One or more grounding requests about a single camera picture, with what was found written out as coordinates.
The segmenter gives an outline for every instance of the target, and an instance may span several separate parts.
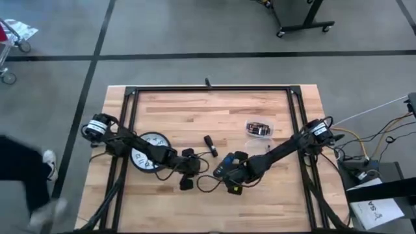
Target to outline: concrete floor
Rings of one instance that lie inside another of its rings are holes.
[[[415,1],[403,2],[416,18]],[[2,18],[39,29],[28,55],[16,50],[11,56],[93,55],[108,5],[109,0],[1,1]],[[416,49],[416,37],[396,1],[327,0],[317,20],[336,24],[327,34],[311,29],[279,39],[272,15],[249,0],[117,0],[100,54]],[[326,114],[337,121],[415,92],[415,64],[415,55],[99,61],[81,122],[100,112],[108,85],[203,84],[205,77],[213,84],[318,84]],[[6,65],[19,80],[13,86],[0,84],[0,133],[51,148],[61,158],[90,62]],[[404,112],[399,101],[342,126],[371,135]],[[414,130],[411,125],[401,132]],[[414,140],[415,135],[401,139],[383,156],[385,162],[398,161],[405,177],[416,176]],[[368,149],[372,151],[374,143]],[[87,142],[77,136],[62,190],[70,210],[54,225],[54,233],[73,229],[90,154]],[[0,193],[0,233],[25,233],[21,229],[29,218],[23,187],[0,185],[7,191]],[[405,220],[379,229],[413,233]]]

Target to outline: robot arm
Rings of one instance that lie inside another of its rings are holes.
[[[240,195],[243,183],[259,181],[272,164],[289,154],[303,150],[306,155],[318,155],[324,146],[334,145],[344,135],[334,136],[326,125],[325,119],[309,122],[301,131],[264,155],[248,158],[243,152],[229,153],[214,171],[214,176],[221,179],[228,192]]]
[[[111,131],[111,126],[117,124],[117,118],[108,114],[95,114],[92,120],[81,129],[81,134],[92,144],[104,143],[106,151],[115,157],[125,157],[131,152],[131,148],[146,154],[153,163],[165,168],[173,169],[183,174],[181,190],[193,188],[189,178],[200,172],[200,159],[188,149],[186,155],[178,156],[177,151],[167,146],[154,146],[141,139],[134,132],[123,126],[118,126],[116,133]]]

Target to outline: white sneaker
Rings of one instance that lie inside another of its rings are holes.
[[[64,213],[67,205],[68,201],[65,198],[59,198],[37,209],[31,216],[29,228],[39,228],[40,226],[59,218]]]
[[[48,164],[52,171],[47,176],[47,180],[56,181],[58,179],[58,171],[57,171],[57,156],[52,150],[47,150],[44,152],[42,157],[42,161]]]

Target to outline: wooden tabletop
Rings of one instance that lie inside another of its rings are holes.
[[[325,117],[316,85],[301,85],[307,119]],[[120,116],[124,86],[110,86],[103,112]],[[300,115],[295,99],[299,126]],[[272,142],[281,144],[293,134],[289,104],[284,91],[210,91],[141,92],[135,131],[156,131],[168,137],[178,152],[194,148],[207,151],[203,137],[210,135],[219,156],[204,155],[210,163],[207,174],[229,152],[246,151],[249,155],[265,152],[264,142],[251,141],[244,132],[247,119],[262,117],[274,124]],[[102,152],[95,149],[93,155]],[[332,151],[324,149],[335,162]],[[111,158],[95,158],[88,169],[76,227],[79,228],[103,201]],[[348,207],[338,173],[324,158],[318,170],[326,201],[346,222]],[[160,172],[167,176],[169,170]],[[310,231],[306,203],[296,153],[275,163],[254,188],[245,188],[242,196],[228,194],[224,185],[212,193],[198,189],[180,191],[181,175],[167,181],[137,170],[131,162],[120,215],[120,232],[284,232]],[[201,186],[212,188],[216,181],[204,178]],[[315,202],[315,214],[320,225]]]

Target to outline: analog clock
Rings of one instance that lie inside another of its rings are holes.
[[[162,134],[156,132],[144,133],[139,136],[141,139],[149,142],[154,146],[168,146],[170,147],[169,140]],[[148,159],[148,156],[144,153],[137,151],[136,149],[131,150],[131,162],[133,165],[142,172],[155,173],[163,169],[162,166],[155,165]]]

